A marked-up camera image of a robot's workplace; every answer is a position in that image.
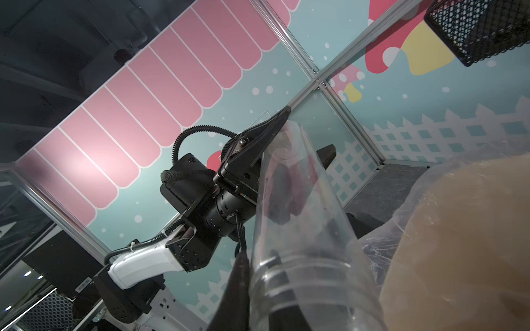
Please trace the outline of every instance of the plastic wrap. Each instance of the plastic wrap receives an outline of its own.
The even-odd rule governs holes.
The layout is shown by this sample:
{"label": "plastic wrap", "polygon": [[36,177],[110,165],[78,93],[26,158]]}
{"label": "plastic wrap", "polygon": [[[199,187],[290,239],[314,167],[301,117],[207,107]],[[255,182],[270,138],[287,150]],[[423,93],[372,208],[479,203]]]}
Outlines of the plastic wrap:
{"label": "plastic wrap", "polygon": [[263,153],[258,200],[252,330],[385,330],[366,257],[299,124]]}
{"label": "plastic wrap", "polygon": [[427,170],[359,240],[389,330],[530,330],[530,142]]}

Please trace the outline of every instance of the pink blob graphic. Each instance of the pink blob graphic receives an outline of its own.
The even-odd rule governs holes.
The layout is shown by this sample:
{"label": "pink blob graphic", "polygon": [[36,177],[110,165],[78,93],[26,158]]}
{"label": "pink blob graphic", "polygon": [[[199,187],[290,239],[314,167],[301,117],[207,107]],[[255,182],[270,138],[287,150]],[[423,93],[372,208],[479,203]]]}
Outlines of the pink blob graphic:
{"label": "pink blob graphic", "polygon": [[223,2],[262,50],[268,51],[276,46],[279,42],[278,37],[254,9],[250,1],[223,0]]}
{"label": "pink blob graphic", "polygon": [[258,63],[261,50],[221,0],[198,0],[193,9],[243,69]]}
{"label": "pink blob graphic", "polygon": [[329,80],[331,84],[331,88],[337,94],[339,93],[339,91],[344,91],[344,89],[346,88],[348,84],[350,84],[351,82],[355,82],[356,80],[359,80],[358,78],[359,72],[363,73],[361,69],[357,68],[354,65],[349,65],[346,68],[342,69],[342,71],[337,71],[336,74],[331,77],[331,79],[333,80],[333,83],[331,83],[331,80]]}
{"label": "pink blob graphic", "polygon": [[96,210],[36,151],[31,150],[16,163],[26,171],[59,206],[72,214],[81,224],[88,226],[96,217]]}
{"label": "pink blob graphic", "polygon": [[[370,2],[370,11],[368,17],[376,20],[379,16],[384,13],[395,0],[390,1],[375,1]],[[414,30],[418,24],[423,20],[425,11],[429,7],[431,1],[423,1],[420,3],[418,12],[416,15],[409,20],[399,20],[394,23],[388,30],[383,32],[377,39],[366,47],[366,68],[368,71],[374,74],[380,74],[385,72],[388,67],[383,62],[383,53],[387,48],[403,46],[403,42],[409,36],[410,32]]]}
{"label": "pink blob graphic", "polygon": [[221,166],[221,151],[213,153],[206,161],[206,167],[213,171],[217,171]]}

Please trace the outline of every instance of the white polka dot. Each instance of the white polka dot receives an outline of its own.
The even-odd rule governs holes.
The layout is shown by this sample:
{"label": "white polka dot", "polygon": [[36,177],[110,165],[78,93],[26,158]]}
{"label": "white polka dot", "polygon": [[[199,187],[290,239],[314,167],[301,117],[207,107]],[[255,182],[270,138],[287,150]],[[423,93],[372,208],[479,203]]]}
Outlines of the white polka dot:
{"label": "white polka dot", "polygon": [[396,56],[398,56],[400,49],[398,47],[388,47],[383,52],[383,63],[385,66],[390,67],[392,62],[396,59]]}
{"label": "white polka dot", "polygon": [[346,101],[346,96],[344,95],[344,91],[339,91],[339,98],[343,102]]}
{"label": "white polka dot", "polygon": [[400,19],[401,19],[401,20],[410,20],[410,19],[413,19],[414,16],[416,16],[419,7],[420,7],[420,5],[416,5],[416,6],[414,6],[414,8],[412,8],[407,14],[403,15]]}

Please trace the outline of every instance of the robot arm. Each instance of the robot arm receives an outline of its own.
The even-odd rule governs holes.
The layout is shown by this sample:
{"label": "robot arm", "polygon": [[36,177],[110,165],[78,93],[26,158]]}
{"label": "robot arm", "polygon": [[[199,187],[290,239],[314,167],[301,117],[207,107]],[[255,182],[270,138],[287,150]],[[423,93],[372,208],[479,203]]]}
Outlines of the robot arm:
{"label": "robot arm", "polygon": [[[180,213],[180,218],[170,225],[174,230],[163,231],[163,235],[147,242],[111,252],[108,257],[121,255],[94,277],[102,299],[117,320],[123,323],[137,321],[155,329],[180,329],[178,319],[171,317],[169,311],[162,310],[160,316],[157,313],[162,305],[160,300],[174,300],[164,285],[162,274],[203,268],[208,265],[222,237],[229,236],[238,241],[238,228],[241,230],[242,224],[255,215],[262,153],[289,115],[287,106],[268,121],[232,137],[227,143],[229,146],[224,148],[227,152],[215,174],[192,154],[174,160],[173,167],[162,174],[161,193]],[[178,152],[179,141],[182,139],[177,139],[174,151]],[[335,147],[329,145],[317,153],[327,167],[335,157]],[[244,315],[244,305],[248,311],[248,294],[241,292],[238,285],[242,281],[248,284],[250,271],[246,252],[237,256],[234,270],[240,272],[232,272],[226,290],[233,297],[223,299],[219,311],[226,311],[218,319],[216,315],[213,321],[225,328],[228,325],[230,329],[234,329],[230,326],[233,323],[239,325],[238,321],[244,316],[226,314]],[[236,278],[232,280],[234,289],[228,290],[233,277]],[[223,308],[225,301],[230,307]]]}

